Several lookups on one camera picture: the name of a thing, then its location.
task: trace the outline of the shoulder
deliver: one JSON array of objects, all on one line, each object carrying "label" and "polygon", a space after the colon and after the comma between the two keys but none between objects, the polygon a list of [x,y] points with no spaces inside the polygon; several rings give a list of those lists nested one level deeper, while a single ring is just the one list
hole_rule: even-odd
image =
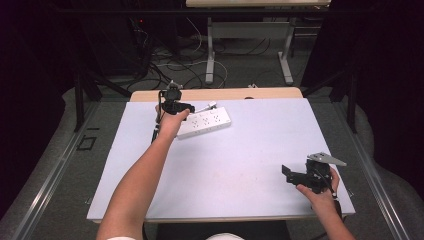
[{"label": "shoulder", "polygon": [[206,240],[243,240],[243,238],[231,233],[220,233],[220,234],[213,235],[207,238]]},{"label": "shoulder", "polygon": [[114,238],[109,238],[108,240],[135,240],[135,239],[129,238],[129,237],[114,237]]}]

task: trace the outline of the black device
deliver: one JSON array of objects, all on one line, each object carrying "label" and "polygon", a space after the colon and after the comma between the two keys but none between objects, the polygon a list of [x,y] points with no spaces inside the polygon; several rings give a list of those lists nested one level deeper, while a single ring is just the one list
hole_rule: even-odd
[{"label": "black device", "polygon": [[306,160],[306,173],[292,172],[282,165],[281,172],[287,177],[287,182],[293,185],[302,184],[310,188],[314,193],[324,192],[331,188],[331,174],[329,163],[346,166],[347,164],[326,154],[316,153],[308,155]]},{"label": "black device", "polygon": [[179,112],[182,112],[186,109],[190,109],[191,113],[194,113],[195,108],[188,103],[180,103],[182,93],[180,89],[181,85],[176,84],[171,81],[168,85],[167,90],[159,91],[159,107],[162,108],[165,112],[175,115]]},{"label": "black device", "polygon": [[292,172],[282,165],[282,173],[287,176],[287,182],[293,185],[302,184],[310,188],[314,193],[323,192],[331,186],[330,165],[327,163],[306,160],[306,174]]}]

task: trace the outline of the black curtain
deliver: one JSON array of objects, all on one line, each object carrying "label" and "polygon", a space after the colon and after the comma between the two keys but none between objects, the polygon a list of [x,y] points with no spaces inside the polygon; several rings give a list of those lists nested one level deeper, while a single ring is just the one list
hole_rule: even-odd
[{"label": "black curtain", "polygon": [[0,217],[33,171],[62,117],[72,71],[38,1],[0,7]]},{"label": "black curtain", "polygon": [[[382,11],[373,17],[324,21],[302,85],[313,86],[355,60],[357,101],[374,132],[374,158],[424,199],[424,7],[420,1],[368,0],[334,0],[331,7],[366,9],[375,3]],[[358,40],[365,40],[360,48]]]}]

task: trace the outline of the metal rod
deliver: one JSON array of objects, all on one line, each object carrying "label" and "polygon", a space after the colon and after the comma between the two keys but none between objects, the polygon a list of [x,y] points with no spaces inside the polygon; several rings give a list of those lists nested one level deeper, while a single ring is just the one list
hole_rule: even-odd
[{"label": "metal rod", "polygon": [[63,9],[54,4],[49,4],[56,13],[69,17],[88,16],[143,16],[149,18],[159,18],[163,16],[174,17],[367,17],[373,13],[372,10],[314,10],[314,9],[264,9],[264,8],[189,8],[189,9]]}]

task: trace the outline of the metal bar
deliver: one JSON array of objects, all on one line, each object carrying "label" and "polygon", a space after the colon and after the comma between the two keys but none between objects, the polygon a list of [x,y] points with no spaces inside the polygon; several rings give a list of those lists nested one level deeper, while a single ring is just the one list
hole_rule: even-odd
[{"label": "metal bar", "polygon": [[115,92],[120,93],[122,96],[128,97],[128,98],[131,97],[132,93],[130,91],[121,88],[120,86],[116,85],[115,83],[112,83],[108,79],[102,76],[99,76],[95,72],[87,70],[87,74],[91,76],[92,78],[95,78],[97,81],[99,81],[99,83],[102,83],[106,85],[107,87],[109,87],[110,89],[114,90]]},{"label": "metal bar", "polygon": [[215,67],[215,52],[213,51],[213,26],[212,19],[208,18],[208,63],[206,65],[205,83],[213,83],[213,71]]},{"label": "metal bar", "polygon": [[195,8],[195,9],[155,9],[155,10],[140,10],[140,9],[123,9],[123,10],[91,10],[91,9],[64,9],[49,3],[49,7],[54,12],[62,16],[69,17],[84,17],[93,15],[121,15],[121,16],[143,16],[151,18],[160,18],[163,16],[174,17],[337,17],[337,18],[352,18],[352,17],[367,17],[374,13],[373,10],[314,10],[314,9],[262,9],[262,8]]},{"label": "metal bar", "polygon": [[77,124],[75,126],[74,132],[78,132],[84,123],[84,99],[83,99],[83,90],[81,86],[81,79],[78,73],[74,76],[75,82],[75,107],[77,114]]},{"label": "metal bar", "polygon": [[[86,113],[87,121],[84,122],[82,125],[83,128],[90,121],[90,119],[96,112],[98,106],[99,103],[91,102]],[[32,202],[31,207],[29,208],[25,217],[19,224],[17,230],[15,231],[15,234],[12,237],[12,240],[31,239],[32,232],[34,231],[38,221],[41,218],[41,215],[43,214],[48,203],[50,202],[54,191],[59,185],[60,180],[63,174],[65,173],[66,167],[69,164],[69,159],[72,153],[74,152],[74,149],[77,146],[78,142],[80,142],[83,132],[84,130],[80,130],[79,132],[73,134],[68,146],[66,147],[62,156],[58,159],[49,176],[47,176],[46,181],[44,181],[44,184],[38,192],[37,196],[35,197],[34,201]]]},{"label": "metal bar", "polygon": [[346,123],[345,121],[346,110],[343,107],[343,103],[340,103],[340,102],[333,103],[333,106],[339,118],[343,120],[341,121],[342,123],[344,122],[343,127],[345,128],[346,132],[348,133],[349,137],[354,143],[357,154],[359,155],[359,159],[360,159],[359,163],[361,164],[362,171],[364,172],[365,178],[368,181],[370,189],[374,194],[374,197],[380,207],[380,210],[384,218],[386,219],[387,225],[390,231],[392,232],[394,239],[397,239],[397,240],[411,239],[405,227],[403,226],[401,220],[399,219],[396,213],[396,210],[394,209],[394,206],[389,196],[387,195],[386,190],[384,189],[383,184],[381,183],[380,176],[373,164],[373,161],[371,160],[371,158],[365,151],[364,147],[362,146],[362,143],[359,140],[358,135],[353,134],[350,129],[350,126]]},{"label": "metal bar", "polygon": [[357,88],[357,72],[353,72],[349,81],[349,99],[347,103],[347,123],[353,133],[357,133],[355,126],[355,107],[356,107],[356,88]]},{"label": "metal bar", "polygon": [[285,37],[285,41],[284,41],[283,52],[278,53],[278,58],[280,60],[281,69],[282,69],[283,75],[284,75],[284,81],[286,82],[286,84],[288,86],[292,86],[294,84],[293,76],[291,75],[291,71],[290,71],[290,67],[289,67],[289,63],[287,62],[287,56],[289,55],[290,46],[292,44],[292,39],[293,39],[295,27],[296,27],[296,18],[291,17],[289,19],[289,26],[288,26],[288,29],[286,31],[286,37]]},{"label": "metal bar", "polygon": [[287,38],[287,22],[214,22],[213,38]]},{"label": "metal bar", "polygon": [[322,82],[319,82],[317,85],[309,87],[308,89],[302,91],[303,97],[308,97],[310,94],[316,92],[317,90],[321,89],[322,87],[327,86],[328,84],[338,80],[345,74],[344,71],[339,71],[335,73],[334,75],[330,76],[329,78],[325,79]]}]

